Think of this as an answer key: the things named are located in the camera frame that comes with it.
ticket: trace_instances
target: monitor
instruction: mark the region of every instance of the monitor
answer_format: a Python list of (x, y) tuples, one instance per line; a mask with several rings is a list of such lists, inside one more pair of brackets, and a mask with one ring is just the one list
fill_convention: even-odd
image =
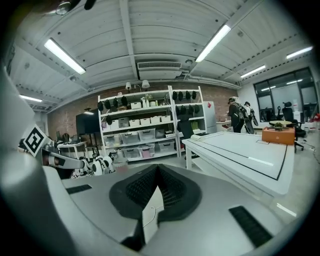
[(75, 117), (77, 135), (94, 134), (100, 132), (99, 110), (90, 110), (93, 114), (78, 114)]
[(55, 132), (55, 136), (56, 136), (56, 140), (57, 140), (57, 141), (61, 141), (60, 131), (57, 130), (57, 131)]

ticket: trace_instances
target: fluorescent light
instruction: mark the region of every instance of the fluorescent light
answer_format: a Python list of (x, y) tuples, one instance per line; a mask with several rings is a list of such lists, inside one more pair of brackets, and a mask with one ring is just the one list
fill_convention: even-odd
[(312, 48), (313, 48), (313, 47), (310, 46), (310, 47), (304, 48), (304, 49), (302, 49), (302, 50), (298, 50), (298, 51), (296, 51), (296, 52), (294, 52), (294, 53), (291, 53), (291, 54), (287, 55), (286, 58), (287, 58), (287, 59), (290, 59), (290, 58), (292, 58), (292, 57), (294, 57), (294, 56), (297, 56), (297, 55), (299, 55), (299, 54), (304, 54), (304, 53), (306, 53), (306, 52), (311, 51)]
[(212, 51), (212, 49), (221, 41), (222, 38), (224, 38), (228, 32), (231, 30), (230, 27), (227, 25), (224, 25), (218, 33), (215, 34), (215, 36), (212, 38), (212, 40), (209, 42), (209, 44), (202, 50), (198, 58), (196, 58), (195, 62), (202, 62), (205, 57)]
[(291, 85), (291, 84), (294, 84), (294, 83), (297, 83), (297, 82), (301, 82), (303, 79), (299, 79), (299, 80), (294, 80), (294, 81), (291, 81), (291, 82), (287, 82), (286, 84), (287, 85)]
[(259, 163), (268, 165), (268, 166), (274, 166), (274, 164), (273, 164), (273, 163), (270, 163), (270, 162), (262, 161), (262, 160), (259, 160), (259, 159), (253, 158), (253, 157), (248, 157), (248, 158), (251, 159), (251, 160), (254, 160), (254, 161), (256, 161), (256, 162), (259, 162)]
[(81, 67), (78, 63), (76, 63), (68, 54), (65, 53), (64, 50), (61, 49), (57, 43), (50, 38), (44, 44), (44, 47), (47, 48), (50, 52), (52, 52), (55, 56), (57, 56), (60, 60), (62, 60), (65, 64), (71, 67), (74, 71), (78, 72), (80, 75), (86, 72), (86, 70)]
[(24, 95), (20, 95), (20, 97), (25, 100), (30, 100), (30, 101), (34, 101), (34, 102), (42, 102), (42, 99), (38, 99), (38, 98), (32, 98), (32, 97), (28, 97), (28, 96), (24, 96)]
[(258, 68), (256, 68), (256, 69), (254, 69), (254, 70), (246, 73), (246, 74), (243, 74), (243, 75), (241, 76), (241, 78), (245, 78), (245, 77), (247, 77), (247, 76), (249, 76), (249, 75), (251, 75), (251, 74), (253, 74), (253, 73), (255, 73), (255, 72), (259, 71), (259, 70), (263, 70), (263, 69), (265, 69), (265, 68), (266, 68), (265, 65), (260, 66), (260, 67), (258, 67)]

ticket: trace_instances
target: orange box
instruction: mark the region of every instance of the orange box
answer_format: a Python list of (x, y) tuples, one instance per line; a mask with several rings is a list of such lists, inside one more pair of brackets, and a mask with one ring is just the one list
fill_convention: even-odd
[(264, 142), (273, 142), (286, 145), (295, 144), (295, 128), (291, 127), (281, 131), (268, 129), (268, 127), (262, 130), (262, 140)]

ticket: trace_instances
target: white shelving unit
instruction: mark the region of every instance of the white shelving unit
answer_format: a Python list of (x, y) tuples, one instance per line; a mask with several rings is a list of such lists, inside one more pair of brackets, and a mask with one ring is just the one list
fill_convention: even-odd
[[(198, 86), (198, 90), (197, 89), (174, 89), (172, 86), (169, 87), (170, 90), (170, 94), (172, 95), (173, 92), (182, 92), (185, 95), (185, 92), (188, 91), (189, 93), (192, 93), (193, 91), (195, 91), (199, 97), (197, 97), (195, 100), (193, 100), (192, 98), (190, 99), (191, 102), (185, 102), (185, 103), (175, 103), (175, 101), (172, 101), (172, 109), (174, 110), (174, 115), (175, 115), (175, 121), (176, 121), (176, 126), (178, 127), (178, 122), (180, 121), (177, 117), (177, 113), (176, 113), (176, 107), (181, 107), (181, 106), (185, 106), (186, 108), (188, 108), (189, 106), (195, 106), (198, 105), (200, 108), (202, 108), (202, 111), (200, 111), (200, 113), (202, 113), (202, 116), (195, 116), (195, 113), (193, 113), (193, 117), (189, 118), (190, 121), (194, 121), (194, 120), (203, 120), (204, 121), (204, 125), (203, 127), (205, 129), (195, 129), (193, 130), (194, 134), (201, 134), (201, 133), (206, 133), (206, 118), (204, 116), (204, 110), (203, 110), (203, 97), (202, 97), (202, 92), (201, 92), (201, 88), (200, 86)], [(178, 144), (177, 144), (177, 150), (179, 152), (179, 156), (181, 157), (182, 152), (185, 152), (184, 148), (181, 148), (181, 138), (183, 137), (182, 132), (177, 133), (178, 134)]]
[[(138, 146), (138, 145), (143, 145), (147, 143), (157, 143), (157, 142), (162, 142), (162, 141), (168, 141), (168, 140), (175, 140), (176, 147), (178, 149), (179, 140), (178, 140), (178, 131), (177, 131), (177, 121), (176, 121), (176, 115), (175, 115), (175, 109), (173, 108), (173, 99), (172, 99), (172, 94), (170, 93), (170, 86), (168, 85), (168, 90), (155, 90), (155, 91), (143, 91), (143, 92), (136, 92), (136, 93), (129, 93), (129, 94), (124, 94), (124, 95), (119, 95), (119, 96), (113, 96), (113, 97), (108, 97), (108, 98), (101, 98), (101, 96), (98, 96), (98, 102), (105, 102), (106, 100), (109, 100), (110, 103), (112, 104), (114, 98), (117, 98), (118, 102), (120, 103), (120, 99), (125, 96), (128, 104), (133, 103), (133, 102), (141, 102), (141, 98), (144, 97), (145, 95), (152, 95), (153, 100), (163, 100), (166, 95), (169, 96), (169, 102), (170, 104), (167, 105), (159, 105), (159, 106), (152, 106), (152, 107), (145, 107), (145, 108), (137, 108), (137, 109), (128, 109), (128, 110), (123, 110), (123, 111), (116, 111), (116, 112), (107, 112), (101, 114), (99, 111), (99, 125), (100, 125), (100, 134), (101, 134), (101, 139), (102, 139), (102, 144), (103, 144), (103, 149), (105, 155), (107, 155), (107, 150), (112, 150), (112, 149), (117, 149), (117, 148), (124, 148), (124, 147), (130, 147), (130, 146)], [(137, 119), (135, 118), (136, 115), (143, 115), (143, 114), (151, 114), (151, 113), (156, 113), (156, 112), (166, 112), (165, 115), (169, 115), (170, 112), (172, 113), (172, 120), (171, 121), (165, 121), (165, 122), (159, 122), (159, 123), (150, 123), (150, 124), (141, 124), (137, 126), (128, 126), (128, 127), (122, 127), (122, 128), (116, 128), (116, 129), (103, 129), (102, 128), (102, 121), (105, 119), (106, 116), (110, 116), (113, 120), (117, 118), (123, 118), (123, 117), (131, 117), (131, 119)], [(136, 143), (129, 143), (129, 144), (121, 144), (117, 146), (112, 146), (108, 147), (105, 144), (105, 139), (104, 136), (108, 134), (116, 134), (115, 132), (120, 133), (125, 133), (126, 131), (130, 130), (135, 130), (135, 131), (141, 131), (148, 129), (150, 127), (157, 127), (157, 126), (163, 126), (163, 125), (172, 125), (173, 126), (173, 133), (174, 135), (172, 137), (165, 137), (165, 138), (155, 138), (153, 140), (149, 141), (139, 141)], [(169, 156), (169, 155), (177, 155), (179, 156), (180, 151), (179, 150), (174, 150), (174, 151), (169, 151), (169, 152), (161, 152), (161, 151), (155, 151), (155, 154), (153, 157), (137, 157), (137, 158), (129, 158), (128, 161), (140, 161), (140, 160), (146, 160), (146, 159), (153, 159), (153, 158), (160, 158), (164, 156)]]

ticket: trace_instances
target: brick wall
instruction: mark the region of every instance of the brick wall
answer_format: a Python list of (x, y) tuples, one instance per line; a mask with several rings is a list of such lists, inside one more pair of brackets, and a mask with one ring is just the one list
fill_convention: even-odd
[[(157, 90), (166, 90), (166, 84), (161, 83), (152, 83), (149, 91)], [(204, 101), (213, 101), (215, 114), (217, 121), (223, 121), (225, 119), (225, 113), (229, 110), (228, 99), (231, 96), (238, 96), (237, 91), (233, 89), (228, 89), (224, 87), (211, 86), (198, 83), (174, 83), (172, 85), (173, 89), (190, 89), (196, 90), (198, 86), (201, 87), (202, 97)], [(107, 89), (100, 91), (97, 94), (92, 94), (88, 97), (75, 100), (67, 105), (64, 105), (57, 110), (48, 114), (48, 131), (49, 136), (52, 139), (56, 138), (56, 131), (59, 131), (60, 134), (68, 133), (69, 135), (74, 135), (77, 133), (76, 129), (76, 115), (79, 115), (84, 112), (86, 108), (97, 108), (98, 95), (101, 95), (102, 98), (117, 96), (119, 92), (122, 94), (127, 94), (127, 90), (124, 89), (125, 86)]]

